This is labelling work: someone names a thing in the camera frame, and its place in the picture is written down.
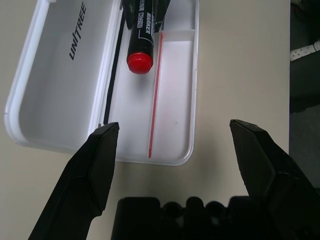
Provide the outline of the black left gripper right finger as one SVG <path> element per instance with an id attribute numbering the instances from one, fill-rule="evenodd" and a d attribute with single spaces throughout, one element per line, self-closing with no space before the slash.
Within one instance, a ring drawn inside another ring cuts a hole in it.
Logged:
<path id="1" fill-rule="evenodd" d="M 262 201 L 284 240 L 320 238 L 320 194 L 268 132 L 239 119 L 229 123 L 237 163 L 250 197 Z"/>

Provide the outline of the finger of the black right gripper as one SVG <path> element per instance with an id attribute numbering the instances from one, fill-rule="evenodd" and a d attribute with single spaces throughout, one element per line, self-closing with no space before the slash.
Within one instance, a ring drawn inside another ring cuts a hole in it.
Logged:
<path id="1" fill-rule="evenodd" d="M 158 33 L 164 23 L 165 15 L 168 10 L 170 0 L 154 0 L 153 13 L 154 13 L 154 32 Z"/>
<path id="2" fill-rule="evenodd" d="M 134 0 L 121 0 L 121 7 L 128 29 L 132 29 L 134 21 Z"/>

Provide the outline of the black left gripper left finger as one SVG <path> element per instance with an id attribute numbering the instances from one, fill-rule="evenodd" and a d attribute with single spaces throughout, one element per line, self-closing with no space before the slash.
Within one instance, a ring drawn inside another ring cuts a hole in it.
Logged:
<path id="1" fill-rule="evenodd" d="M 85 240 L 106 208 L 115 170 L 119 124 L 97 128 L 57 181 L 29 239 Z"/>

